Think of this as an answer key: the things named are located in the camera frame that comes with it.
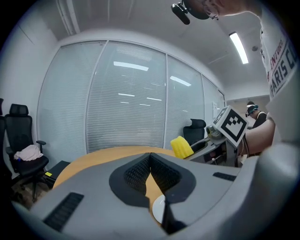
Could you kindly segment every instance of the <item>white plate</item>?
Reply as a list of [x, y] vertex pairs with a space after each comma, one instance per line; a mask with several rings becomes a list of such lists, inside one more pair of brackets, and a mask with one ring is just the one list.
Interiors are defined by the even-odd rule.
[[152, 205], [152, 213], [155, 219], [162, 223], [165, 209], [165, 195], [159, 196]]

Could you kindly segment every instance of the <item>person wearing headset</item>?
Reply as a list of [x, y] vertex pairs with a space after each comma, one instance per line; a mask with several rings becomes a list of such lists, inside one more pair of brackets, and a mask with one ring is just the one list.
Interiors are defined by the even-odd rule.
[[[249, 154], [263, 151], [271, 146], [272, 142], [297, 140], [299, 134], [293, 133], [292, 127], [286, 126], [284, 120], [282, 121], [281, 116], [278, 115], [278, 111], [275, 111], [275, 105], [280, 102], [278, 98], [287, 99], [289, 94], [293, 93], [293, 97], [298, 101], [299, 97], [296, 92], [300, 90], [298, 56], [284, 29], [280, 27], [280, 23], [258, 0], [184, 0], [184, 4], [191, 15], [203, 20], [244, 12], [251, 12], [260, 19], [262, 25], [260, 53], [270, 89], [269, 105], [274, 111], [269, 110], [272, 116], [269, 113], [263, 124], [246, 132]], [[281, 129], [288, 127], [288, 130], [279, 132], [275, 122], [280, 123]], [[244, 149], [241, 154], [245, 154], [246, 147], [240, 146], [241, 149]]]
[[252, 105], [247, 110], [248, 116], [255, 119], [255, 123], [252, 126], [253, 128], [256, 128], [260, 125], [262, 125], [267, 120], [267, 114], [263, 111], [258, 110], [258, 105]]

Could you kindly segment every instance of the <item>person's neck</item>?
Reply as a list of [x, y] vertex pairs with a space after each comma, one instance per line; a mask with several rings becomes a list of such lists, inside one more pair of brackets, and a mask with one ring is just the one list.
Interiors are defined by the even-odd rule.
[[262, 17], [262, 4], [259, 0], [244, 0], [245, 9], [256, 15], [259, 19]]

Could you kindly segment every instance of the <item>wooden table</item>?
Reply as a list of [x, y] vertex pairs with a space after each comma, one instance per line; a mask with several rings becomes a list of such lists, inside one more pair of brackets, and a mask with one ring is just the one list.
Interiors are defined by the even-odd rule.
[[[114, 161], [119, 158], [128, 157], [131, 155], [146, 153], [146, 152], [156, 152], [164, 153], [169, 156], [175, 156], [172, 150], [154, 148], [154, 147], [143, 147], [143, 146], [130, 146], [130, 147], [115, 147], [99, 150], [96, 152], [89, 153], [85, 156], [78, 158], [76, 161], [70, 163], [58, 176], [53, 188], [72, 177], [81, 170], [102, 163], [107, 163]], [[152, 205], [162, 192], [154, 181], [152, 175], [150, 174], [146, 181], [147, 192], [146, 196], [150, 200], [150, 214], [152, 215]]]

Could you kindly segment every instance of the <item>floor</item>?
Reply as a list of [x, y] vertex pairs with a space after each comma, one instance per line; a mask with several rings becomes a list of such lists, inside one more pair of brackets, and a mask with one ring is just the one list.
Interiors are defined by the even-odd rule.
[[[19, 202], [21, 205], [23, 205], [25, 208], [30, 209], [32, 207], [32, 205], [34, 204], [33, 200], [32, 200], [32, 183], [29, 183], [27, 185], [25, 185], [25, 190], [21, 189], [21, 184], [26, 181], [28, 178], [22, 179], [20, 181], [18, 181], [17, 183], [15, 183], [12, 186], [12, 190], [15, 193], [19, 193], [18, 195], [15, 195], [14, 197], [14, 201]], [[37, 188], [36, 188], [36, 196], [37, 196], [37, 200], [36, 202], [41, 199], [43, 196], [45, 196], [45, 194], [50, 191], [49, 187], [42, 183], [39, 182], [37, 184]]]

